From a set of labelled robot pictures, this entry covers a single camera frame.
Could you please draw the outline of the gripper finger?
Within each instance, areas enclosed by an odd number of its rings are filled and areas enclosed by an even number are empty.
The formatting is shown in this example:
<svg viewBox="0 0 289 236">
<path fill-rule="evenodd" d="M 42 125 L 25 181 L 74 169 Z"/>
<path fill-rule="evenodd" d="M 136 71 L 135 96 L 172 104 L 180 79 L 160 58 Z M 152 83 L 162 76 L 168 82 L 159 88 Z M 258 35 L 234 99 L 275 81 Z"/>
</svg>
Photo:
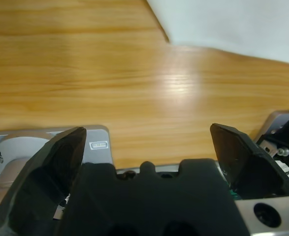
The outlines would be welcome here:
<svg viewBox="0 0 289 236">
<path fill-rule="evenodd" d="M 75 127 L 48 141 L 23 167 L 0 203 L 0 236 L 52 236 L 58 205 L 83 160 L 87 130 Z"/>
<path fill-rule="evenodd" d="M 217 123 L 210 132 L 220 169 L 242 199 L 289 196 L 289 177 L 247 134 Z"/>
</svg>

